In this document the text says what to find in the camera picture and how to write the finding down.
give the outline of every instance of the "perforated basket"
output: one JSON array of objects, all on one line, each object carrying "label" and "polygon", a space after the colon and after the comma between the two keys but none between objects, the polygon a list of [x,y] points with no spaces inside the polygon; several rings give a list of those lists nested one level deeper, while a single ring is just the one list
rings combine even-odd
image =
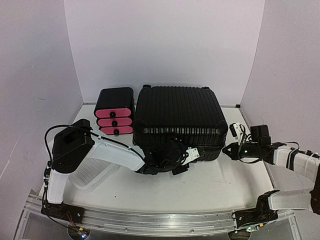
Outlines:
[{"label": "perforated basket", "polygon": [[119,168],[118,164],[86,158],[69,179],[78,189],[92,191]]}]

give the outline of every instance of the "black suitcase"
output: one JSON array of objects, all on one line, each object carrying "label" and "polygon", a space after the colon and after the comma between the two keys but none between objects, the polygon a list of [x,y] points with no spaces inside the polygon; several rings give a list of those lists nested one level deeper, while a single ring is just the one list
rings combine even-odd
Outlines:
[{"label": "black suitcase", "polygon": [[226,143],[228,124],[208,87],[144,85],[133,121],[133,142],[142,149],[163,145],[170,138],[202,147],[198,161],[215,160]]}]

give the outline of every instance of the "gray wall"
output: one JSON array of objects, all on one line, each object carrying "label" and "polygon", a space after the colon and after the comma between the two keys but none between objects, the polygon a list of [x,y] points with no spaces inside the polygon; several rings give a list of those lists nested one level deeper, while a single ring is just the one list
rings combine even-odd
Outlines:
[{"label": "gray wall", "polygon": [[65,0],[85,102],[103,88],[208,86],[239,104],[257,48],[265,0]]},{"label": "gray wall", "polygon": [[[320,2],[265,2],[261,32],[241,108],[251,125],[267,124],[273,141],[320,152]],[[312,187],[272,168],[282,190]],[[320,238],[320,216],[297,212],[304,239]]]},{"label": "gray wall", "polygon": [[0,239],[9,240],[42,182],[45,130],[71,123],[83,101],[63,0],[1,1],[0,33]]}]

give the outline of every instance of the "white plastic basket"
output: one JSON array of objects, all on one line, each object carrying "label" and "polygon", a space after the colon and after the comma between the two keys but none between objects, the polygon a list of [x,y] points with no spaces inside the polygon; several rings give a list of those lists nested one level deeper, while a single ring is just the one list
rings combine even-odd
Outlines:
[{"label": "white plastic basket", "polygon": [[86,158],[69,179],[78,189],[93,191],[119,168],[118,164],[96,158]]}]

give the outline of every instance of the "white table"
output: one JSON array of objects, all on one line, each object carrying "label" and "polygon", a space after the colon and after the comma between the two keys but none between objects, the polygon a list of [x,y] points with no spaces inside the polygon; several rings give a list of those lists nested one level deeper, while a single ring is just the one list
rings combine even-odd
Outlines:
[{"label": "white table", "polygon": [[[75,118],[95,124],[94,105],[84,105]],[[223,108],[229,124],[247,127],[237,108]],[[132,144],[132,135],[114,137]],[[226,144],[235,139],[229,132]],[[203,213],[255,207],[259,195],[273,190],[263,162],[244,164],[220,154],[210,162],[191,163],[187,172],[143,175],[125,167],[108,177],[93,191],[78,190],[68,182],[64,202],[83,207],[146,213]]]}]

